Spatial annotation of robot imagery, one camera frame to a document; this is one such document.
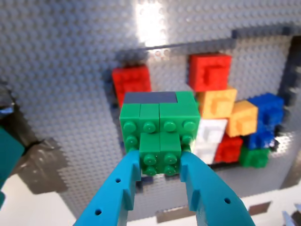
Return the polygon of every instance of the lego stud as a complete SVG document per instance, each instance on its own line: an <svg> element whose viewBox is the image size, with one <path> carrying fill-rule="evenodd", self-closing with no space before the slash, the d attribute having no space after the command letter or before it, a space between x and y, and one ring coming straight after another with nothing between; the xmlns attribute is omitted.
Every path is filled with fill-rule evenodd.
<svg viewBox="0 0 301 226"><path fill-rule="evenodd" d="M165 166L164 174L166 174L168 176L174 175L175 174L175 168L173 166Z"/></svg>
<svg viewBox="0 0 301 226"><path fill-rule="evenodd" d="M137 129L135 123L133 123L132 121L127 121L126 123L124 123L123 125L123 130L128 132L128 133L132 133Z"/></svg>
<svg viewBox="0 0 301 226"><path fill-rule="evenodd" d="M230 101L228 98L215 98L211 105L211 112L214 115L223 112L225 116L230 116L232 108L229 108Z"/></svg>
<svg viewBox="0 0 301 226"><path fill-rule="evenodd" d="M174 154L167 153L164 156L165 164L175 164L177 162L177 157Z"/></svg>
<svg viewBox="0 0 301 226"><path fill-rule="evenodd" d="M242 136L256 132L257 121L251 116L246 116L237 120L237 129Z"/></svg>
<svg viewBox="0 0 301 226"><path fill-rule="evenodd" d="M176 128L176 126L175 126L175 123L173 121L166 121L166 122L164 122L163 129L166 132L172 132L172 131L175 130L175 128Z"/></svg>
<svg viewBox="0 0 301 226"><path fill-rule="evenodd" d="M126 139L126 144L129 146L135 146L138 143L138 140L136 137L130 135Z"/></svg>
<svg viewBox="0 0 301 226"><path fill-rule="evenodd" d="M197 125L192 121L185 121L183 127L186 131L192 132L197 128Z"/></svg>
<svg viewBox="0 0 301 226"><path fill-rule="evenodd" d="M145 165L151 166L151 165L155 165L157 163L156 157L153 154L147 154L144 158L143 158L143 162Z"/></svg>
<svg viewBox="0 0 301 226"><path fill-rule="evenodd" d="M143 125L143 131L146 132L146 133L152 133L152 132L155 132L155 130L156 130L156 126L151 121L147 121Z"/></svg>
<svg viewBox="0 0 301 226"><path fill-rule="evenodd" d="M153 167L153 166L148 166L148 167L146 168L145 174L146 174L146 175L149 175L149 176L154 176L154 175L157 174L157 170L156 170L156 168Z"/></svg>
<svg viewBox="0 0 301 226"><path fill-rule="evenodd" d="M182 137L182 143L184 145L190 145L193 142L193 136L186 134Z"/></svg>

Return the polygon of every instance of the lego brick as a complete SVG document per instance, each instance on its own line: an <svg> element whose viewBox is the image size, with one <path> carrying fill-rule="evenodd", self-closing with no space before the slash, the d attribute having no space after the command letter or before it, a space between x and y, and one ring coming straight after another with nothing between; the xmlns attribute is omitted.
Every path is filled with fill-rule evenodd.
<svg viewBox="0 0 301 226"><path fill-rule="evenodd" d="M244 145L252 149L269 148L274 143L274 134L271 131L259 131L243 137Z"/></svg>
<svg viewBox="0 0 301 226"><path fill-rule="evenodd" d="M229 137L245 136L256 132L258 108L243 100L234 104L226 133Z"/></svg>
<svg viewBox="0 0 301 226"><path fill-rule="evenodd" d="M192 55L189 85L195 92L227 88L231 56L225 54Z"/></svg>
<svg viewBox="0 0 301 226"><path fill-rule="evenodd" d="M159 104L141 104L139 126L140 131L145 133L160 131Z"/></svg>
<svg viewBox="0 0 301 226"><path fill-rule="evenodd" d="M146 66L117 68L112 71L119 106L127 92L150 92L151 82Z"/></svg>
<svg viewBox="0 0 301 226"><path fill-rule="evenodd" d="M141 133L139 151L142 173L149 176L156 175L160 164L159 133Z"/></svg>
<svg viewBox="0 0 301 226"><path fill-rule="evenodd" d="M243 167L266 167L269 161L269 148L249 150L247 147L242 146L239 163Z"/></svg>
<svg viewBox="0 0 301 226"><path fill-rule="evenodd" d="M243 140L240 137L229 137L225 134L216 150L214 162L237 162L242 143Z"/></svg>
<svg viewBox="0 0 301 226"><path fill-rule="evenodd" d="M160 131L179 133L182 143L190 144L197 136L200 115L196 105L159 104Z"/></svg>
<svg viewBox="0 0 301 226"><path fill-rule="evenodd" d="M206 164L214 162L214 156L218 147L218 143L200 143L195 146L192 152Z"/></svg>
<svg viewBox="0 0 301 226"><path fill-rule="evenodd" d="M126 152L139 148L139 117L141 104L123 105L120 112L120 126Z"/></svg>
<svg viewBox="0 0 301 226"><path fill-rule="evenodd" d="M258 107L257 131L273 130L282 122L284 101L274 94L267 93L248 99Z"/></svg>
<svg viewBox="0 0 301 226"><path fill-rule="evenodd" d="M196 100L191 91L177 91L176 93L177 102L180 104L195 103Z"/></svg>
<svg viewBox="0 0 301 226"><path fill-rule="evenodd" d="M176 132L160 132L159 173L172 176L179 173L181 142Z"/></svg>
<svg viewBox="0 0 301 226"><path fill-rule="evenodd" d="M199 111L202 118L220 119L230 117L236 94L237 90L231 86L228 86L225 90L199 93Z"/></svg>
<svg viewBox="0 0 301 226"><path fill-rule="evenodd" d="M196 143L220 143L225 133L227 119L201 119Z"/></svg>
<svg viewBox="0 0 301 226"><path fill-rule="evenodd" d="M175 92L128 92L124 104L177 103Z"/></svg>

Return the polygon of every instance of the gray lego baseplate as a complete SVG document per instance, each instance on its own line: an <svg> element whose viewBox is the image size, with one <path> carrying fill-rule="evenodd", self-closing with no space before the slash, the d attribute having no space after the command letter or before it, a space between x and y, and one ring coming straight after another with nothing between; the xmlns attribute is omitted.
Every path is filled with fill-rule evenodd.
<svg viewBox="0 0 301 226"><path fill-rule="evenodd" d="M68 190L60 195L75 217L123 156L112 69L146 63L153 91L190 90L189 55L223 52L233 57L229 84L238 89L237 100L277 94L292 34L271 30L269 36L251 32L232 39L233 31L293 24L295 34L301 25L299 0L0 0L0 5L0 78L35 136L53 137L62 147L68 166L59 174ZM297 96L287 132L266 168L217 172L239 196L281 186L300 148L300 100ZM128 220L185 205L185 185L158 175L136 195Z"/></svg>

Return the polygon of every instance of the gray surface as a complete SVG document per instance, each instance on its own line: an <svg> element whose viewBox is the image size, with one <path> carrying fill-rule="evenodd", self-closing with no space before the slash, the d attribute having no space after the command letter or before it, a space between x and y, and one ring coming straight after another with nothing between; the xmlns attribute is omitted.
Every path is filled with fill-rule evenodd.
<svg viewBox="0 0 301 226"><path fill-rule="evenodd" d="M124 104L159 104L177 103L175 92L129 92L126 93Z"/></svg>
<svg viewBox="0 0 301 226"><path fill-rule="evenodd" d="M230 50L231 32L301 23L299 0L0 0L0 5L0 78L37 138L53 137L62 147L69 166L59 171L68 187L61 196L76 217L122 158L118 111L103 81L113 68L139 60L149 67L153 91L190 90L188 55L222 50L233 55L229 83L238 99L277 93L291 37L238 40ZM148 51L148 58L132 51L164 45L169 46ZM296 121L287 126L294 131L301 126L299 102L291 114ZM299 150L297 136L288 133L281 140L281 152L265 169L219 175L240 196L277 189ZM184 205L184 184L156 176L137 194L128 219Z"/></svg>
<svg viewBox="0 0 301 226"><path fill-rule="evenodd" d="M49 138L27 150L13 173L18 173L33 194L64 192L68 188L57 172L64 167L67 162L60 147Z"/></svg>

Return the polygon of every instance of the blue lego brick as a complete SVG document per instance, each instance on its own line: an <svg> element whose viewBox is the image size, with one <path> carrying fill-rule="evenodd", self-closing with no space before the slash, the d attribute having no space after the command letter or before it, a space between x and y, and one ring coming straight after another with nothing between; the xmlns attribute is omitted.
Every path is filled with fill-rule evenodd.
<svg viewBox="0 0 301 226"><path fill-rule="evenodd" d="M124 104L160 104L177 103L175 92L128 92Z"/></svg>
<svg viewBox="0 0 301 226"><path fill-rule="evenodd" d="M248 99L258 107L257 132L272 131L282 122L284 116L284 100L274 94L267 93Z"/></svg>
<svg viewBox="0 0 301 226"><path fill-rule="evenodd" d="M272 131L260 131L251 135L242 137L244 145L252 149L269 148L274 142L274 133Z"/></svg>

